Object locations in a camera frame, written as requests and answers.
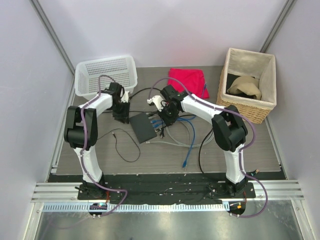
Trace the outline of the black network switch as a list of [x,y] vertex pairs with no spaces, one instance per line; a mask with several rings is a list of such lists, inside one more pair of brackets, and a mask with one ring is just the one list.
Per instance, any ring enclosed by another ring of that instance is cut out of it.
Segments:
[[147,114],[139,113],[129,118],[129,123],[140,144],[157,137],[157,133],[151,124]]

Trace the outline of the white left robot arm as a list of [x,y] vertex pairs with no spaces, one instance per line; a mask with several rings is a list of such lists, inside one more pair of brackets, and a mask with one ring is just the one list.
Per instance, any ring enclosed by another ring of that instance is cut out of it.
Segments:
[[68,107],[64,127],[64,140],[76,153],[82,169],[82,185],[97,200],[110,190],[104,183],[95,147],[98,117],[106,110],[112,111],[116,121],[129,123],[129,92],[119,83],[112,82],[108,88],[99,89],[94,98],[82,105]]

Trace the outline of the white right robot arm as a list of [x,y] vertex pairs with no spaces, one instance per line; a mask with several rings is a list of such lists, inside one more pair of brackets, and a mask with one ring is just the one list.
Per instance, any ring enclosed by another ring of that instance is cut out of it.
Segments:
[[248,182],[242,150],[248,130],[238,109],[233,105],[215,105],[186,91],[178,92],[171,85],[163,88],[160,94],[158,113],[166,125],[172,125],[180,112],[193,114],[212,125],[214,140],[224,152],[226,193],[233,198],[242,194]]

